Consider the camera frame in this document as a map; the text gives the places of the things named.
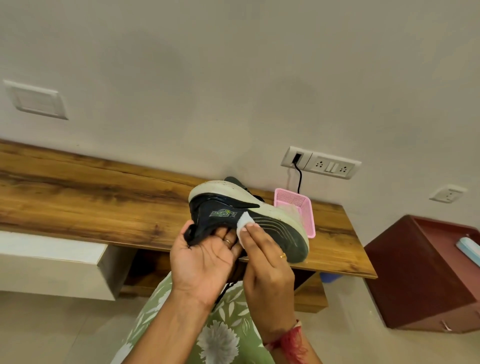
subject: wooden countertop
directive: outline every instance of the wooden countertop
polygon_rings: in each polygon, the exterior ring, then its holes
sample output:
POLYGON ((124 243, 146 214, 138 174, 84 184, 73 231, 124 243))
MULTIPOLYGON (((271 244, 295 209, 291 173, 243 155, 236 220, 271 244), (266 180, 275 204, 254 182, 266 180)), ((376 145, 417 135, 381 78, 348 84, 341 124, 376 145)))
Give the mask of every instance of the wooden countertop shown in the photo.
MULTIPOLYGON (((168 251, 204 181, 0 140, 0 230, 168 251)), ((273 202, 272 192, 252 192, 273 202)), ((376 278, 343 207, 312 205, 316 237, 292 266, 376 278)))

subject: tiled floor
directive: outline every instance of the tiled floor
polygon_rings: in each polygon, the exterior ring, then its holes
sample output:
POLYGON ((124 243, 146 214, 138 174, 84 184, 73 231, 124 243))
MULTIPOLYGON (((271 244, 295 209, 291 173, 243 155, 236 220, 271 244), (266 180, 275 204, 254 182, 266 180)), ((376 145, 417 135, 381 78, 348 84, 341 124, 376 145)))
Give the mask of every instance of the tiled floor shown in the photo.
MULTIPOLYGON (((363 280, 343 277, 325 291, 329 308, 298 314, 325 364, 480 362, 480 332, 388 330, 363 280)), ((145 301, 0 292, 0 363, 109 363, 145 301)))

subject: white shoe sole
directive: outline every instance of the white shoe sole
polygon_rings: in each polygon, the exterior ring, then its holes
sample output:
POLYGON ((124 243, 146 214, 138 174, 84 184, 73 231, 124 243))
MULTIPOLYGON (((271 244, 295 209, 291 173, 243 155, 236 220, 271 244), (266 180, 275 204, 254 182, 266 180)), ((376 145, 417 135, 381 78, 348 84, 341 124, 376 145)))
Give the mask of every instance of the white shoe sole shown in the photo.
POLYGON ((249 208, 248 210, 256 212, 257 214, 263 216, 268 216, 270 218, 282 221, 287 225, 290 225, 302 236, 305 244, 307 245, 307 249, 310 250, 307 233, 303 225, 301 225, 299 221, 296 221, 294 218, 290 217, 282 209, 260 201, 240 186, 237 186, 236 184, 227 181, 204 182, 192 189, 188 196, 188 202, 190 202, 194 197, 200 194, 220 194, 238 201, 259 205, 260 207, 249 208))

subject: maroon cabinet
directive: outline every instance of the maroon cabinet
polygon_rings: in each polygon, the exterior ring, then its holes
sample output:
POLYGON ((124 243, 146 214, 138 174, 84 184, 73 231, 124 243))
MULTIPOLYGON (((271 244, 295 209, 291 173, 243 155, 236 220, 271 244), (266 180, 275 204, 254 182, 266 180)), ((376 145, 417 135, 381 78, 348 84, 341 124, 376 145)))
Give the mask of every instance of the maroon cabinet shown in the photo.
POLYGON ((480 329, 480 267, 457 247, 477 229, 404 216, 365 247, 378 279, 367 279, 389 328, 450 333, 480 329))

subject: pink plastic basket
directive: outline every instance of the pink plastic basket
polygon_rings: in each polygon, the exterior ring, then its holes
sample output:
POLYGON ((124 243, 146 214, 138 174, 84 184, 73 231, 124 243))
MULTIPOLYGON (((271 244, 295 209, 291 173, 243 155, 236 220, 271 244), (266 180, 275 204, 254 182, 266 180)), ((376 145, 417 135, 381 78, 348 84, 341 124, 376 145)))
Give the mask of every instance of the pink plastic basket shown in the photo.
POLYGON ((312 202, 307 196, 296 194, 295 192, 284 190, 283 188, 276 188, 273 205, 294 205, 300 213, 307 236, 310 239, 315 237, 312 202))

